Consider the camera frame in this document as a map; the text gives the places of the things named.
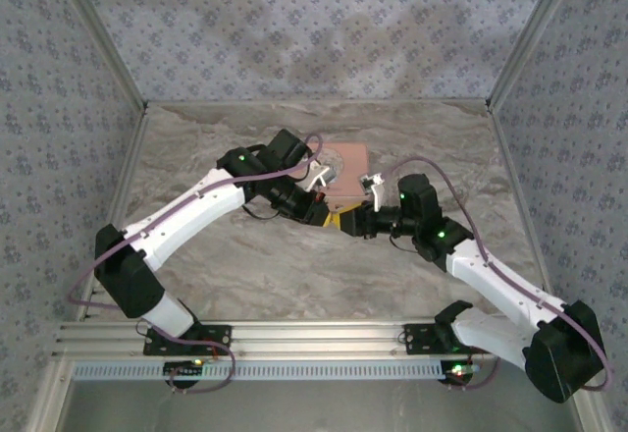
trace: black mounting bracket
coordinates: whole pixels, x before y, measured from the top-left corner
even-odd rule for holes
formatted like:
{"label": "black mounting bracket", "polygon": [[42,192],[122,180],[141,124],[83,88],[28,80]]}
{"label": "black mounting bracket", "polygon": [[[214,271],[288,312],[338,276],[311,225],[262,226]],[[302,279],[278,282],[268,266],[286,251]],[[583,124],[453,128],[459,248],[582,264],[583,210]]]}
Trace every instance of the black mounting bracket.
{"label": "black mounting bracket", "polygon": [[403,326],[405,351],[408,355],[420,354],[471,354],[477,349],[460,344],[453,334],[451,323],[470,302],[456,301],[443,309],[430,324],[405,324]]}
{"label": "black mounting bracket", "polygon": [[[193,338],[188,340],[212,341],[229,347],[232,343],[232,326],[196,324]],[[144,355],[147,356],[226,356],[221,349],[207,346],[186,346],[178,344],[159,335],[155,330],[148,329],[144,341]]]}
{"label": "black mounting bracket", "polygon": [[405,324],[403,326],[405,352],[408,355],[441,355],[447,353],[471,354],[474,350],[471,347],[456,343],[447,346],[439,338],[437,324]]}

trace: blue floral wallpaper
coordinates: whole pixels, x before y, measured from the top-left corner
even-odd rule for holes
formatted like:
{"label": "blue floral wallpaper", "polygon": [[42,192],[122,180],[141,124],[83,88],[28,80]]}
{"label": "blue floral wallpaper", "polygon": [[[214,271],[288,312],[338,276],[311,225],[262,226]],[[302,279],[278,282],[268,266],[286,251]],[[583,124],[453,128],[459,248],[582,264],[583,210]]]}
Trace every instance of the blue floral wallpaper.
{"label": "blue floral wallpaper", "polygon": [[628,430],[628,0],[563,0],[497,111],[556,292],[596,310]]}
{"label": "blue floral wallpaper", "polygon": [[536,0],[92,0],[146,100],[486,97]]}
{"label": "blue floral wallpaper", "polygon": [[0,0],[0,430],[25,426],[136,114],[69,0]]}

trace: aluminum frame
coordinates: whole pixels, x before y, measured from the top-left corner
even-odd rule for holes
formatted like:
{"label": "aluminum frame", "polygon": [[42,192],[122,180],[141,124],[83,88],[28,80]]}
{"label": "aluminum frame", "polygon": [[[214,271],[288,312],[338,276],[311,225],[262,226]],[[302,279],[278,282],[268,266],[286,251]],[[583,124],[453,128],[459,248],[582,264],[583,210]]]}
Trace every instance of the aluminum frame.
{"label": "aluminum frame", "polygon": [[[144,114],[138,121],[123,173],[116,190],[116,197],[109,219],[120,224],[124,218],[129,185],[138,158],[146,126]],[[509,157],[503,135],[496,129],[496,139],[502,155]],[[511,184],[518,182],[509,173]],[[515,200],[522,215],[527,208],[520,191]],[[529,218],[523,218],[530,238],[536,262],[544,276],[547,270],[540,257],[538,242]],[[98,291],[92,278],[83,292],[83,299],[90,299]],[[26,430],[28,432],[54,432],[62,419],[64,403],[70,390],[72,372],[82,360],[145,361],[141,353],[143,340],[135,332],[136,323],[97,322],[86,316],[87,309],[78,311],[77,321],[60,327],[58,342],[53,347],[52,359],[44,371],[40,388],[33,404]],[[408,356],[397,340],[401,326],[408,323],[433,322],[433,319],[385,319],[385,320],[337,320],[337,321],[213,321],[214,324],[234,326],[233,349],[240,361],[253,359],[275,360],[392,360],[416,358]],[[425,358],[463,359],[466,355],[425,355]],[[475,355],[477,359],[494,358],[492,355]],[[169,359],[191,359],[169,357]],[[584,432],[612,431],[607,410],[600,395],[578,392],[571,402],[574,416]]]}
{"label": "aluminum frame", "polygon": [[90,0],[70,0],[77,9],[87,32],[94,45],[100,51],[100,56],[118,82],[120,91],[125,99],[136,112],[144,108],[144,99],[141,92],[135,85],[131,72],[125,65],[125,61],[120,56],[116,45],[109,35],[107,28],[100,20],[96,8]]}
{"label": "aluminum frame", "polygon": [[499,110],[508,92],[519,78],[561,1],[539,0],[528,17],[489,95],[489,108],[494,113]]}

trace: wire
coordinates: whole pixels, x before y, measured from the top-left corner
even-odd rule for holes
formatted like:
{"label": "wire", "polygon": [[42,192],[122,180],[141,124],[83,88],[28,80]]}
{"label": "wire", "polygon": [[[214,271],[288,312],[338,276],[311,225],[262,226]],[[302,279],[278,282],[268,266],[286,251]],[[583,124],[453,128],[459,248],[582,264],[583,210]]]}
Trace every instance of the wire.
{"label": "wire", "polygon": [[246,214],[258,221],[270,221],[271,219],[275,219],[280,214],[279,211],[277,211],[273,216],[258,216],[244,205],[242,205],[242,209]]}
{"label": "wire", "polygon": [[305,175],[303,177],[301,177],[300,179],[296,179],[295,177],[291,177],[291,178],[292,178],[293,182],[298,184],[299,182],[303,182],[305,179],[307,179],[308,175],[310,175],[310,168],[309,168],[309,166],[307,167],[307,170],[305,171]]}
{"label": "wire", "polygon": [[159,216],[158,218],[155,218],[153,222],[151,222],[150,224],[147,224],[146,226],[144,226],[142,229],[137,231],[132,236],[129,236],[128,238],[124,239],[123,241],[111,247],[109,250],[106,250],[103,254],[97,257],[93,262],[91,262],[89,266],[82,272],[82,275],[75,281],[75,283],[72,285],[72,287],[68,291],[68,294],[66,295],[66,301],[71,304],[76,304],[80,306],[100,307],[102,309],[120,309],[116,304],[108,304],[105,302],[95,302],[95,301],[84,301],[82,299],[77,299],[73,297],[73,293],[93,273],[93,271],[98,266],[100,266],[100,264],[102,264],[104,261],[109,259],[115,253],[118,253],[127,245],[130,245],[134,243],[135,241],[137,241],[139,238],[141,238],[142,234],[149,235],[152,231],[155,230],[155,228],[157,228],[160,224],[162,224],[168,218],[171,218],[172,216],[177,214],[179,211],[181,211],[183,208],[185,208],[190,203],[192,203],[196,198],[202,197],[207,192],[212,191],[213,189],[222,187],[224,185],[229,185],[229,184],[241,184],[245,182],[261,182],[264,180],[276,179],[278,177],[283,177],[284,175],[289,175],[305,167],[309,167],[309,165],[318,158],[318,156],[321,154],[321,151],[323,150],[323,138],[321,137],[321,135],[319,135],[318,133],[312,133],[305,138],[305,143],[307,144],[307,142],[309,142],[312,138],[316,138],[318,145],[316,146],[316,150],[312,153],[312,155],[307,160],[304,160],[303,162],[298,163],[294,167],[291,167],[285,170],[280,170],[278,172],[270,172],[268,174],[262,174],[262,175],[249,175],[246,177],[231,177],[228,179],[221,180],[220,182],[214,182],[213,184],[209,184],[207,187],[199,190],[198,193],[191,194],[190,196],[188,196],[187,198],[183,199],[182,201],[177,203],[175,206],[170,208],[168,211],[165,211],[161,216]]}
{"label": "wire", "polygon": [[389,241],[391,242],[391,244],[392,244],[392,246],[393,246],[394,248],[397,248],[397,249],[401,250],[402,252],[416,253],[416,250],[410,250],[409,248],[399,247],[399,246],[398,246],[398,245],[394,242],[393,235],[391,235],[391,236],[389,237]]}
{"label": "wire", "polygon": [[141,321],[143,321],[143,319],[137,319],[137,322],[135,323],[135,332],[141,337],[147,338],[148,336],[146,336],[146,334],[142,334],[141,332],[139,332],[139,324],[141,323]]}
{"label": "wire", "polygon": [[385,180],[387,177],[389,177],[399,167],[407,164],[408,162],[412,162],[412,161],[425,162],[425,163],[429,164],[430,166],[432,166],[432,168],[434,168],[434,170],[436,170],[441,175],[441,177],[445,181],[447,187],[449,188],[449,191],[451,191],[451,194],[453,195],[453,199],[455,199],[455,202],[458,204],[458,206],[460,207],[460,210],[464,214],[464,217],[468,221],[469,226],[471,226],[471,231],[473,232],[473,237],[475,238],[475,242],[476,242],[476,244],[478,246],[478,249],[480,250],[480,254],[482,255],[482,258],[484,259],[484,261],[487,264],[487,266],[491,267],[491,270],[493,270],[493,272],[502,281],[504,281],[510,288],[516,290],[521,295],[531,299],[537,305],[545,307],[549,312],[551,312],[552,314],[558,316],[564,322],[569,324],[569,326],[572,327],[578,334],[580,334],[580,336],[582,336],[583,339],[585,341],[587,341],[587,343],[591,346],[593,351],[596,353],[596,355],[598,356],[598,358],[602,362],[604,370],[606,370],[606,377],[604,378],[604,381],[600,385],[597,385],[597,386],[583,386],[582,389],[585,390],[585,391],[607,391],[610,388],[610,385],[612,384],[613,374],[612,374],[612,368],[610,366],[610,362],[608,361],[608,358],[606,357],[602,347],[600,347],[600,345],[596,342],[596,340],[593,337],[591,337],[591,335],[587,331],[585,331],[571,317],[569,317],[567,314],[562,312],[560,309],[557,309],[556,307],[552,306],[551,304],[545,302],[540,297],[537,297],[535,294],[533,294],[530,291],[526,290],[524,287],[521,287],[514,280],[511,280],[505,273],[503,273],[501,271],[501,269],[499,269],[499,267],[497,267],[489,259],[489,254],[487,253],[486,247],[484,246],[484,242],[483,242],[482,238],[480,237],[480,232],[478,231],[478,228],[475,225],[475,222],[473,221],[473,218],[471,218],[471,215],[469,214],[469,212],[465,208],[464,203],[462,202],[462,200],[460,199],[460,197],[456,193],[455,188],[453,187],[453,184],[451,183],[451,180],[449,179],[449,177],[446,175],[446,173],[443,171],[443,169],[436,162],[434,162],[431,159],[428,159],[427,157],[423,157],[421,155],[414,155],[412,157],[408,157],[406,159],[403,159],[403,160],[397,162],[396,164],[390,166],[386,171],[382,172],[382,177]]}
{"label": "wire", "polygon": [[159,334],[160,336],[168,339],[171,342],[176,342],[177,344],[182,344],[184,346],[207,346],[207,347],[211,347],[212,349],[219,349],[223,351],[224,353],[226,353],[231,358],[231,361],[232,361],[232,367],[229,370],[229,374],[227,375],[227,378],[222,380],[219,384],[210,386],[208,388],[195,388],[193,390],[182,390],[181,388],[177,388],[174,385],[174,379],[175,379],[175,376],[177,376],[177,372],[179,371],[180,367],[175,368],[173,371],[171,371],[169,382],[168,382],[170,386],[172,387],[173,392],[181,393],[184,395],[201,395],[204,393],[213,393],[214,391],[222,390],[233,381],[234,375],[236,374],[236,356],[234,355],[234,353],[229,347],[223,344],[220,344],[218,342],[214,342],[214,341],[189,341],[187,339],[180,339],[178,337],[171,336],[167,332],[161,330],[160,328],[154,325],[153,325],[153,330],[157,332],[157,334]]}

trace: marble floor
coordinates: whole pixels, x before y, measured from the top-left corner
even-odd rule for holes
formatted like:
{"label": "marble floor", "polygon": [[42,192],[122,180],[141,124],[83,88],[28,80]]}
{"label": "marble floor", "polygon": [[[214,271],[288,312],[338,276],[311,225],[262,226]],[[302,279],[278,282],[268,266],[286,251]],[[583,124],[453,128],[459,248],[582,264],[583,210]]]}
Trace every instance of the marble floor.
{"label": "marble floor", "polygon": [[[416,153],[441,164],[488,248],[541,283],[481,102],[180,104],[150,106],[147,119],[127,224],[195,184],[231,148],[268,142],[283,127],[298,135],[317,131],[328,141],[367,143],[371,171]],[[432,169],[408,164],[401,172],[427,173],[445,214],[463,222]],[[388,204],[396,199],[389,190]],[[272,213],[264,201],[252,206]],[[168,259],[158,277],[202,319],[433,316],[457,299],[495,310],[418,255],[393,248],[386,237],[364,241],[283,218],[260,222],[242,210],[201,231]]]}

